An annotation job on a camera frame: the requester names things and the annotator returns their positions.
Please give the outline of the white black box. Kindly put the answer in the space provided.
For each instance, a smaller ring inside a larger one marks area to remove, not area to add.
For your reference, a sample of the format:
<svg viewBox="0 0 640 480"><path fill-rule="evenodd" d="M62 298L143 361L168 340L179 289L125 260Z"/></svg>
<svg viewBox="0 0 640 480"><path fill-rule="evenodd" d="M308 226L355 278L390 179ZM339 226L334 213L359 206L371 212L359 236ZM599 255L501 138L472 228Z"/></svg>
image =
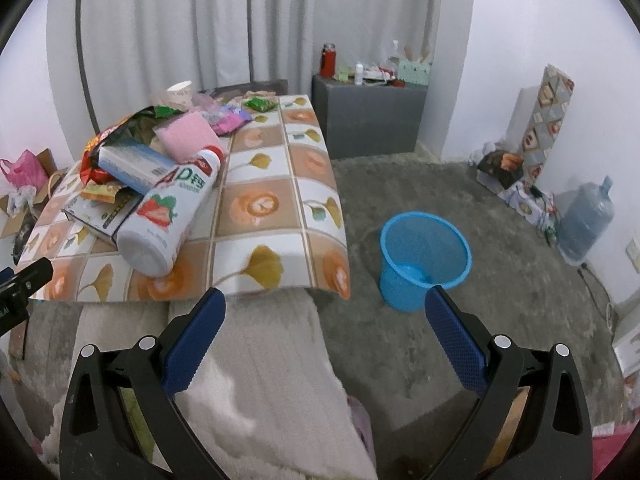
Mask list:
<svg viewBox="0 0 640 480"><path fill-rule="evenodd" d="M116 194L112 204L76 195L66 202L62 211L68 220L79 222L100 240L116 246L120 227L141 200L139 193L126 188Z"/></svg>

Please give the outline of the white AD milk bottle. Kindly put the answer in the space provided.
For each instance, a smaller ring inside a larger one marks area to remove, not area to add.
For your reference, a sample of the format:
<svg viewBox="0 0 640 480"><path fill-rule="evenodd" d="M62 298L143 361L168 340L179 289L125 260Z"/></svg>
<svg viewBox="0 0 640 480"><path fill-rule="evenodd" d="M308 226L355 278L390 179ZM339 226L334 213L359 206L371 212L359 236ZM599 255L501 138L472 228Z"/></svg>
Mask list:
<svg viewBox="0 0 640 480"><path fill-rule="evenodd" d="M120 255L135 271L162 278L172 270L223 162L222 148L206 146L169 170L143 196L116 236Z"/></svg>

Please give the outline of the white blue carton box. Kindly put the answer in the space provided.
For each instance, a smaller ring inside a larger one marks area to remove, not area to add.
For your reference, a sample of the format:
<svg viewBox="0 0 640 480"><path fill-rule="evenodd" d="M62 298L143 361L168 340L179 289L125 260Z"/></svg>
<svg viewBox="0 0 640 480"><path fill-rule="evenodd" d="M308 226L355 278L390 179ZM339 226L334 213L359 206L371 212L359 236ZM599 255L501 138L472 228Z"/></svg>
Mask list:
<svg viewBox="0 0 640 480"><path fill-rule="evenodd" d="M175 162L149 146L132 139L99 149L98 166L117 181L145 195L174 168Z"/></svg>

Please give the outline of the green red chip bag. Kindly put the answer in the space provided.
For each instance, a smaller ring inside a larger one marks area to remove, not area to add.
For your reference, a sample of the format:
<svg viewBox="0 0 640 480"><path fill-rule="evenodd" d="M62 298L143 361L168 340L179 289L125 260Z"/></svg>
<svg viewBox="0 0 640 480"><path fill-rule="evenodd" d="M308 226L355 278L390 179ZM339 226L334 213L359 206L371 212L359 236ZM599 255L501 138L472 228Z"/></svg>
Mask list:
<svg viewBox="0 0 640 480"><path fill-rule="evenodd" d="M82 184L87 185L89 182L105 184L115 180L111 174L99 167L101 148L124 141L136 141L149 146L155 136L153 128L181 114L182 110L169 106L148 106L100 132L86 145L82 154L78 170Z"/></svg>

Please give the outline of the pink sponge block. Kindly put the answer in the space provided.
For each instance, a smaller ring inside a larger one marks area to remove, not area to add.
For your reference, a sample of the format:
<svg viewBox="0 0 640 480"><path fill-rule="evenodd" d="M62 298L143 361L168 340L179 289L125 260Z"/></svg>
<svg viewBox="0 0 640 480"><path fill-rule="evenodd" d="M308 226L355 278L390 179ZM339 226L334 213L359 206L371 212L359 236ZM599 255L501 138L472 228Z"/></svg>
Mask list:
<svg viewBox="0 0 640 480"><path fill-rule="evenodd" d="M166 153L175 162L185 162L206 148L224 159L227 150L214 129L200 112L187 112L155 126L154 133Z"/></svg>

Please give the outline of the pink purple snack bag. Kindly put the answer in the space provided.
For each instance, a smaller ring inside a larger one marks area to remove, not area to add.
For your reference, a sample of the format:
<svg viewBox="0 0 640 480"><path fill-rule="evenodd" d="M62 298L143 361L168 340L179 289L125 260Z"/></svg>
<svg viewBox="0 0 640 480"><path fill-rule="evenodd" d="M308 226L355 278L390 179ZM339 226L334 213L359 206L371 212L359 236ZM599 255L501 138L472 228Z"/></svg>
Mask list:
<svg viewBox="0 0 640 480"><path fill-rule="evenodd" d="M219 106L214 103L202 115L217 136L228 136L253 120L249 112L234 104Z"/></svg>

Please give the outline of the blue mesh trash bin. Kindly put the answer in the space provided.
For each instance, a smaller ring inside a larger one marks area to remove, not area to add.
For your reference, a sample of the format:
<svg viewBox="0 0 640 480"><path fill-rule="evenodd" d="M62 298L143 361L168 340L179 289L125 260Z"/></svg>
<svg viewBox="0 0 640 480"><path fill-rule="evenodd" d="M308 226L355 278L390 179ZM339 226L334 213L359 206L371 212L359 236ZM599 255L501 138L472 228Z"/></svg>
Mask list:
<svg viewBox="0 0 640 480"><path fill-rule="evenodd" d="M422 309L429 289L454 288L472 268L471 248L462 233L446 219L423 211L388 220L380 248L378 289L386 304L401 312Z"/></svg>

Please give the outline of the pink plastic bag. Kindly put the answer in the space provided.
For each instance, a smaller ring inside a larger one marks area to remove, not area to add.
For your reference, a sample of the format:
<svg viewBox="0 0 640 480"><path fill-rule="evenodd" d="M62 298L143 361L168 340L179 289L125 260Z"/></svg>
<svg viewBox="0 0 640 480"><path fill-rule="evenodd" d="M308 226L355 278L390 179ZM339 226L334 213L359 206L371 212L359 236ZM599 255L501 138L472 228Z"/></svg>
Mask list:
<svg viewBox="0 0 640 480"><path fill-rule="evenodd" d="M37 156L29 150L25 150L16 162L10 162L2 158L0 159L0 164L3 177L14 188L33 186L39 191L49 181L48 175Z"/></svg>

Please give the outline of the white fluffy blanket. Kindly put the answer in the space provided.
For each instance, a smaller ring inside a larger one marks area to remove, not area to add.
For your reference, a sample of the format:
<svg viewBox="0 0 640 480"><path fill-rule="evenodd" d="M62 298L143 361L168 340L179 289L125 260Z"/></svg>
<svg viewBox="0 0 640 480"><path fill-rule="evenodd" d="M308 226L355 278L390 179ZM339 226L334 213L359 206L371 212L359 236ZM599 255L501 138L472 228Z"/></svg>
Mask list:
<svg viewBox="0 0 640 480"><path fill-rule="evenodd" d="M231 479L376 476L306 290L229 298L176 403Z"/></svg>

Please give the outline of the blue water jug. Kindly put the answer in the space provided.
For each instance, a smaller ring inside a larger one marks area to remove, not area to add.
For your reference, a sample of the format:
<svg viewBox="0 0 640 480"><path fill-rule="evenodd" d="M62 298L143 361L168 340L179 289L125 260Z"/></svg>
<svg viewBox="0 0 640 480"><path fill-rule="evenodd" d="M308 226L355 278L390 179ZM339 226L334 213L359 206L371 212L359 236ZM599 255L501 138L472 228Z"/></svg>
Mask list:
<svg viewBox="0 0 640 480"><path fill-rule="evenodd" d="M610 197L613 180L582 184L562 215L558 226L558 247L565 260L580 266L612 222L615 214Z"/></svg>

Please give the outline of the grey curtain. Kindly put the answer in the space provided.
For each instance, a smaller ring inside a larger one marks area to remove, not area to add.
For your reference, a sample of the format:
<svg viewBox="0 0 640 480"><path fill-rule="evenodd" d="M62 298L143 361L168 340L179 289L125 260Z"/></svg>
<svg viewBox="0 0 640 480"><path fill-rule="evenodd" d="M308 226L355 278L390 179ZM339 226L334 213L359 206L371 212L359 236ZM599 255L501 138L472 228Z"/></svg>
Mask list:
<svg viewBox="0 0 640 480"><path fill-rule="evenodd" d="M403 47L456 84L473 0L47 0L47 61L65 144L88 140L171 84L213 89L283 79L310 88L325 44L341 66Z"/></svg>

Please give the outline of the dark printed box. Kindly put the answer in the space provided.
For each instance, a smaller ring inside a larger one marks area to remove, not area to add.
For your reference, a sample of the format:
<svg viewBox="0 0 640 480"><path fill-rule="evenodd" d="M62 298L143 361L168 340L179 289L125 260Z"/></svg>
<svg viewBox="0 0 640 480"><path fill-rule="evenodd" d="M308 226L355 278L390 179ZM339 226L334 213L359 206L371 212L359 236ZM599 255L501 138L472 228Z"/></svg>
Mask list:
<svg viewBox="0 0 640 480"><path fill-rule="evenodd" d="M288 81L286 79L252 81L247 84L232 84L231 86L205 90L204 93L208 94L214 100L223 103L245 96L247 93L266 94L267 96L285 96L288 94Z"/></svg>

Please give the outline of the grey cabinet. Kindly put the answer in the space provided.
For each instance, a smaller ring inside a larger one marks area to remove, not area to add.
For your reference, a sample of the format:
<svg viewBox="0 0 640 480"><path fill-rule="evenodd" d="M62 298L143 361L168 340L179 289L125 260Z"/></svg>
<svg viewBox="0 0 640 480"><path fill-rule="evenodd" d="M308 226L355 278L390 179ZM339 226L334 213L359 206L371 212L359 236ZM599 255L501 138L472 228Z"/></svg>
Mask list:
<svg viewBox="0 0 640 480"><path fill-rule="evenodd" d="M311 101L332 159L411 153L427 88L356 86L312 78Z"/></svg>

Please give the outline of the red thermos bottle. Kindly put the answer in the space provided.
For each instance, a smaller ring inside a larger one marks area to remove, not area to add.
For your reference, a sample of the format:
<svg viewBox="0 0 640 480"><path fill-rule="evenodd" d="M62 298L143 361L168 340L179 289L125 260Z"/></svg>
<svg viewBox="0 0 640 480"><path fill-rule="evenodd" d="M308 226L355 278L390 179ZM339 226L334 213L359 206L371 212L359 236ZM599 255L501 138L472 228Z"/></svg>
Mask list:
<svg viewBox="0 0 640 480"><path fill-rule="evenodd" d="M335 44L324 44L321 51L319 74L324 78L333 78L336 65Z"/></svg>

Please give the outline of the small white bottle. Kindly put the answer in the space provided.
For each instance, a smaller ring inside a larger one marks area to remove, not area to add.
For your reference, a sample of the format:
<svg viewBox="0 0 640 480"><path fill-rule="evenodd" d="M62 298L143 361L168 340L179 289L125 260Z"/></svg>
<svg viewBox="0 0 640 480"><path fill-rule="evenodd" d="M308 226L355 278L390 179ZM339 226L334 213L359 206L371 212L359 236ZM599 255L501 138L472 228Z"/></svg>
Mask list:
<svg viewBox="0 0 640 480"><path fill-rule="evenodd" d="M363 64L357 63L355 66L355 73L354 73L354 84L356 84L356 86L363 85L363 71L364 71Z"/></svg>

